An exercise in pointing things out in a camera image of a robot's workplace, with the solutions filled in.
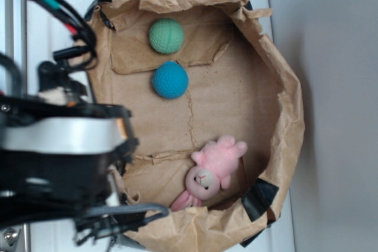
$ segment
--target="stuffed animal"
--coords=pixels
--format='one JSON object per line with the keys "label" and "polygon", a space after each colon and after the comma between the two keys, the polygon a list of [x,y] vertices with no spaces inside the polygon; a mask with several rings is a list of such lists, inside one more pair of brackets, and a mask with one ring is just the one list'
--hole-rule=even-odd
{"label": "stuffed animal", "polygon": [[173,202],[172,211],[200,207],[202,201],[214,197],[220,188],[230,187],[231,174],[246,152],[246,142],[236,142],[230,135],[220,137],[217,142],[210,141],[201,151],[193,152],[191,158],[197,165],[189,170],[186,190]]}

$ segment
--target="red wire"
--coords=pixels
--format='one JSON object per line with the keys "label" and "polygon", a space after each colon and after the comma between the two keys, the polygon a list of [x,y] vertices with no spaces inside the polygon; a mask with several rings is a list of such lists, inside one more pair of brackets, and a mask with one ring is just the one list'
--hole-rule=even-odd
{"label": "red wire", "polygon": [[73,34],[73,35],[76,35],[77,34],[77,30],[75,29],[75,27],[71,26],[70,24],[64,24],[67,29],[69,29],[69,31]]}

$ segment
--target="teal ball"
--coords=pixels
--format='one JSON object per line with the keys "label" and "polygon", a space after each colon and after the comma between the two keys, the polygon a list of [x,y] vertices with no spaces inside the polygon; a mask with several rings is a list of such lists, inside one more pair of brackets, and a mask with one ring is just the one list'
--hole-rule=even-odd
{"label": "teal ball", "polygon": [[189,77],[185,69],[173,61],[168,61],[156,69],[152,78],[155,91],[165,99],[181,97],[189,85]]}

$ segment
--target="brown paper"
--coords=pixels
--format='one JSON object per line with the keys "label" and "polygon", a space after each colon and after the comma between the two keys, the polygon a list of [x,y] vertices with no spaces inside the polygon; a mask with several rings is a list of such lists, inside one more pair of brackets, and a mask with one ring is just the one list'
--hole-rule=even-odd
{"label": "brown paper", "polygon": [[[170,206],[184,190],[193,166],[190,153],[209,140],[234,135],[248,151],[232,176],[205,207],[188,208],[126,235],[151,251],[223,251],[278,219],[298,161],[304,120],[300,83],[267,35],[247,0],[114,0],[100,4],[90,25],[99,65],[89,72],[101,103],[133,113],[140,145],[123,176],[130,204]],[[99,11],[112,23],[105,27]],[[156,53],[148,30],[171,17],[185,42],[172,55]],[[153,70],[167,60],[183,65],[190,83],[175,100],[159,97]],[[240,196],[257,179],[279,188],[273,204],[251,222]]]}

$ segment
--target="textured ball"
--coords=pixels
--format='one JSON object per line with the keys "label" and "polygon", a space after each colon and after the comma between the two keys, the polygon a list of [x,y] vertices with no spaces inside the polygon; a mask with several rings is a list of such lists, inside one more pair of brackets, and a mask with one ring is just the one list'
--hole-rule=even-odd
{"label": "textured ball", "polygon": [[189,77],[181,65],[168,61],[156,69],[152,78],[152,85],[163,98],[176,99],[186,92]]}
{"label": "textured ball", "polygon": [[158,53],[175,53],[183,45],[184,30],[171,18],[157,20],[149,30],[149,42]]}

